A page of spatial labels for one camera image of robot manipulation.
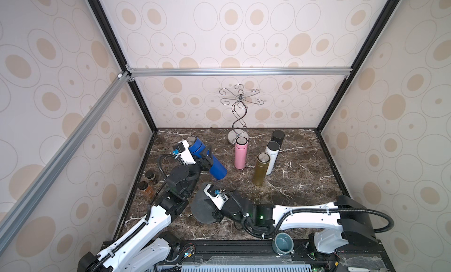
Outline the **grey wiping cloth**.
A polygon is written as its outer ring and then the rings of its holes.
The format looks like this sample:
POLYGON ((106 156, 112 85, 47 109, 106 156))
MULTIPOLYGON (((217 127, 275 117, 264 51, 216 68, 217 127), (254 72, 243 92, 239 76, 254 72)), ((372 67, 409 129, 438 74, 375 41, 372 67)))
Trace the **grey wiping cloth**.
POLYGON ((211 202, 210 198, 204 193, 204 189, 208 183, 203 183, 197 193, 194 196, 193 201, 190 204, 191 213, 197 221, 202 224, 213 224, 221 222, 222 215, 214 216, 216 212, 216 206, 211 202))

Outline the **pink thermos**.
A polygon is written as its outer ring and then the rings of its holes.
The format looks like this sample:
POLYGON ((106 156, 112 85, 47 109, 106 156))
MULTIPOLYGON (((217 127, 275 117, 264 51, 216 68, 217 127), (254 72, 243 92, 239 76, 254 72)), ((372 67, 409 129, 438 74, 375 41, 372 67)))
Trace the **pink thermos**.
POLYGON ((236 169, 244 169, 247 159, 247 148, 249 140, 246 137, 239 136, 235 142, 234 166, 236 169))

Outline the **black thermos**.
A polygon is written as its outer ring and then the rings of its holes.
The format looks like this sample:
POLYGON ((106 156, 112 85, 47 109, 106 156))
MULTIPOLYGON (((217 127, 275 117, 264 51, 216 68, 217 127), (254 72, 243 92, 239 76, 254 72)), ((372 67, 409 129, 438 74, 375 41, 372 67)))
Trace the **black thermos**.
POLYGON ((280 146, 282 146, 285 138, 285 133, 282 130, 275 130, 272 133, 271 141, 277 142, 280 146))

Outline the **gold thermos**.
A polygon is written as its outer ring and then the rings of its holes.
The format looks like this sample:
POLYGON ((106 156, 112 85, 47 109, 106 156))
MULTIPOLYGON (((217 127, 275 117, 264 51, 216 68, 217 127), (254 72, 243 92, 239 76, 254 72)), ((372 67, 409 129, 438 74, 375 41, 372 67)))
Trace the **gold thermos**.
POLYGON ((270 163, 270 156, 266 153, 257 155, 256 166, 254 168, 254 176, 252 183, 256 186, 262 186, 270 163))

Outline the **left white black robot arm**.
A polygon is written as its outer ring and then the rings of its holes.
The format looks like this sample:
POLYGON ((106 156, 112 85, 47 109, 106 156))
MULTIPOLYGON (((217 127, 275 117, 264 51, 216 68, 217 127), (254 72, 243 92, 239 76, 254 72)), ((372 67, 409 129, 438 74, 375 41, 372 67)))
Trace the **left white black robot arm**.
POLYGON ((210 148, 194 157, 188 150, 174 153, 179 161, 170 174, 165 175, 163 187, 150 202, 146 215, 121 238, 113 241, 97 255, 86 253, 79 261, 79 272, 146 272, 166 259, 177 238, 171 234, 157 236, 187 207, 189 197, 203 172, 216 163, 210 148))

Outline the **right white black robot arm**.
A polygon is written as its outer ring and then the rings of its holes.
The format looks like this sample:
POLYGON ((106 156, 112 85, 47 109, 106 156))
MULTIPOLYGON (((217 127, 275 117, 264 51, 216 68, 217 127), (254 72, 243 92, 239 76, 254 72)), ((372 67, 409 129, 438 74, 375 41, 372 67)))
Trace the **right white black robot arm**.
POLYGON ((348 244, 371 247, 377 244, 378 233, 388 232, 395 225, 390 215, 368 209, 348 196, 337 196, 335 202, 323 205, 290 207, 255 205, 238 192, 204 193, 216 219, 227 217, 255 238, 275 239, 288 229, 317 229, 308 241, 311 254, 331 254, 348 244))

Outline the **blue thermos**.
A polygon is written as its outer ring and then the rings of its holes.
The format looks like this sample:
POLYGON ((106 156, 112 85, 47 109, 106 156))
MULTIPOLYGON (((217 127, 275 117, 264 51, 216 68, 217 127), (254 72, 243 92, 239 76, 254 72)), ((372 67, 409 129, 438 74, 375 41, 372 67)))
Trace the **blue thermos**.
POLYGON ((201 159, 209 168, 210 174, 216 180, 222 180, 227 174, 227 169, 213 155, 211 146, 206 146, 198 137, 191 136, 187 138, 189 152, 195 159, 201 159))

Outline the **white thermos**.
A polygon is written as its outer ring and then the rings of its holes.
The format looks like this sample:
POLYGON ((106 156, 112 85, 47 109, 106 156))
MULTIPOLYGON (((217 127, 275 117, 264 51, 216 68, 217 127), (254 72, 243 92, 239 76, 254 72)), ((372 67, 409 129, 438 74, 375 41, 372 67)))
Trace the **white thermos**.
POLYGON ((274 168, 274 164, 277 160, 277 156, 279 154, 280 151, 280 144, 275 142, 275 141, 270 141, 268 142, 266 149, 265 149, 265 153, 269 156, 270 161, 268 164, 268 169, 266 172, 266 175, 271 174, 273 168, 274 168))

